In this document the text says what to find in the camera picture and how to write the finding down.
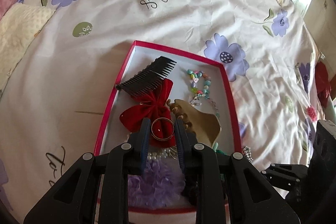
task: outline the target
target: red bow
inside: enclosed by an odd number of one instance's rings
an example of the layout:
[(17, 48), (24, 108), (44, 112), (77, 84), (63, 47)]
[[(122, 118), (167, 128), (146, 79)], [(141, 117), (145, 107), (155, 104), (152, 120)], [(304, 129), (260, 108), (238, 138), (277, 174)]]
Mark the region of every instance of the red bow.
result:
[[(150, 118), (152, 123), (162, 117), (170, 120), (170, 110), (165, 104), (172, 87), (173, 82), (169, 79), (164, 79), (162, 85), (156, 90), (150, 91), (141, 97), (131, 96), (132, 99), (140, 102), (140, 105), (132, 106), (120, 115), (119, 118), (122, 124), (133, 133), (140, 130), (143, 118)], [(154, 123), (152, 129), (156, 137), (165, 139), (172, 135), (173, 125), (161, 119)], [(159, 141), (151, 136), (150, 145), (162, 148), (174, 146), (175, 136), (173, 135), (167, 141)]]

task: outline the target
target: purple fluffy scrunchie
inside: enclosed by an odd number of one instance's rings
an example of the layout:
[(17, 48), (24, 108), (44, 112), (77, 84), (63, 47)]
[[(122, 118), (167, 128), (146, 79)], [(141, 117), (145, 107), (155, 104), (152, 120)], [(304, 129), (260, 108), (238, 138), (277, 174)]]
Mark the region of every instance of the purple fluffy scrunchie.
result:
[(185, 187), (184, 177), (161, 161), (146, 164), (142, 176), (128, 176), (128, 206), (158, 209), (172, 205)]

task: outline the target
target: beaded bracelet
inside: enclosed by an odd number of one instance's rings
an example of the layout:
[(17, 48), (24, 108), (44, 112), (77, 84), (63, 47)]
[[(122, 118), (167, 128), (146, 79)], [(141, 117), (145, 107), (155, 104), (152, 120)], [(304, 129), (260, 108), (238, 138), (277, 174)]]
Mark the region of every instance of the beaded bracelet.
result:
[[(197, 102), (200, 100), (201, 97), (205, 97), (205, 99), (209, 100), (214, 109), (216, 110), (216, 116), (219, 118), (219, 111), (216, 106), (216, 103), (214, 100), (210, 98), (210, 91), (209, 87), (211, 86), (211, 77), (208, 76), (206, 73), (203, 71), (192, 71), (192, 70), (187, 70), (187, 74), (190, 75), (190, 78), (192, 79), (191, 82), (191, 91), (194, 93), (193, 99), (191, 100), (190, 104), (192, 106), (200, 106), (202, 103)], [(204, 78), (204, 86), (202, 90), (197, 89), (196, 83), (199, 81), (199, 79), (203, 77)]]

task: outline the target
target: comb teeth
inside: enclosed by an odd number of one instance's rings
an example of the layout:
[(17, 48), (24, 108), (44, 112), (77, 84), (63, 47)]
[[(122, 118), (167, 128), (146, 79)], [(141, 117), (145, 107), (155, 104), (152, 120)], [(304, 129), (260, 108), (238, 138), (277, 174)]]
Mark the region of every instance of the comb teeth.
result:
[(116, 85), (116, 88), (134, 97), (145, 95), (159, 87), (175, 65), (174, 60), (160, 56), (126, 82)]

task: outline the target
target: floral bedsheet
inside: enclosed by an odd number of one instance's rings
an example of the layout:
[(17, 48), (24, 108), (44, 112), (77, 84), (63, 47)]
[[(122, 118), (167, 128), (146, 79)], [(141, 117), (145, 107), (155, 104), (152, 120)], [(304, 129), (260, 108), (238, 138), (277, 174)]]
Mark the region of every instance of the floral bedsheet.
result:
[[(305, 164), (315, 118), (316, 51), (290, 0), (21, 0), (56, 8), (0, 102), (0, 199), (22, 222), (92, 151), (134, 40), (204, 55), (226, 69), (243, 146), (259, 170)], [(309, 111), (316, 110), (312, 120)]]

